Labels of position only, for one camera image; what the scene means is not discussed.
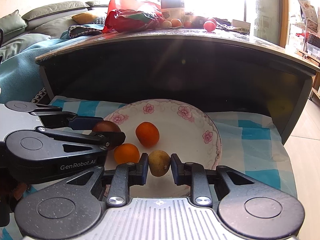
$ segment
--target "teal blanket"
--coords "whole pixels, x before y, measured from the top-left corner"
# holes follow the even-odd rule
[[[101,29],[103,25],[84,25]],[[23,52],[7,59],[0,65],[0,103],[11,100],[30,102],[44,87],[39,74],[39,65],[35,58],[51,50],[69,45],[76,41],[87,39],[89,36],[69,39],[68,31],[61,35],[61,39],[38,42]]]

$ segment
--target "red tomato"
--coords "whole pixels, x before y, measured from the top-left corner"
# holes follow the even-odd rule
[[[185,21],[185,22],[183,23],[183,26],[184,26],[185,28],[191,28],[191,25],[192,25],[192,22],[190,22],[190,21]]]
[[[214,24],[217,26],[217,21],[214,18],[209,18],[208,21],[214,22]]]
[[[216,29],[216,25],[214,24],[214,22],[211,22],[211,21],[206,21],[204,24],[203,24],[203,28],[207,31],[207,32],[212,32]]]
[[[92,128],[93,132],[121,132],[120,127],[111,121],[101,121],[96,123]],[[115,147],[108,147],[109,150],[113,150]]]

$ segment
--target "grey seat cushion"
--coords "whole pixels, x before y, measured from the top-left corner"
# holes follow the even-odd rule
[[[71,15],[65,16],[47,22],[32,30],[31,33],[41,33],[51,36],[52,39],[59,39],[61,34],[71,25],[78,25],[71,17]]]
[[[50,40],[50,38],[50,36],[44,34],[29,33],[12,39],[9,43],[0,48],[0,55],[3,56],[2,61],[19,54],[33,44],[36,44],[40,41]]]
[[[53,3],[33,9],[25,15],[23,15],[22,18],[26,21],[30,21],[60,12],[66,12],[87,7],[89,7],[89,5],[80,1]]]
[[[60,12],[60,13],[55,13],[55,14],[50,14],[48,16],[44,16],[44,17],[40,17],[37,19],[33,19],[30,21],[26,21],[27,22],[27,28],[26,30],[32,30],[36,27],[39,27],[42,24],[45,24],[47,22],[53,21],[55,19],[58,18],[62,18],[65,16],[69,16],[69,15],[75,15],[75,14],[79,14],[79,13],[83,13],[88,11],[87,8],[81,8],[81,9],[75,9],[75,10],[71,10],[71,11],[66,11],[66,12]]]
[[[87,5],[89,6],[95,6],[95,5],[99,5],[100,1],[99,0],[95,0],[95,1],[89,1],[89,2],[85,2]]]

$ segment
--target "metal screw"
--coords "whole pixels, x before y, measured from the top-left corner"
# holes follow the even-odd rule
[[[195,201],[200,206],[205,206],[211,203],[211,199],[205,196],[197,197]]]
[[[124,202],[124,199],[122,197],[111,197],[108,199],[108,202],[112,205],[120,205]]]

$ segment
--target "red plastic bag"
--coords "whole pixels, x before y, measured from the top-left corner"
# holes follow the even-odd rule
[[[139,2],[137,0],[110,0],[108,14],[115,9],[128,9],[147,13],[156,13],[161,17],[161,6],[149,1]]]
[[[159,28],[163,19],[156,13],[128,9],[114,9],[108,12],[103,33],[144,31]]]

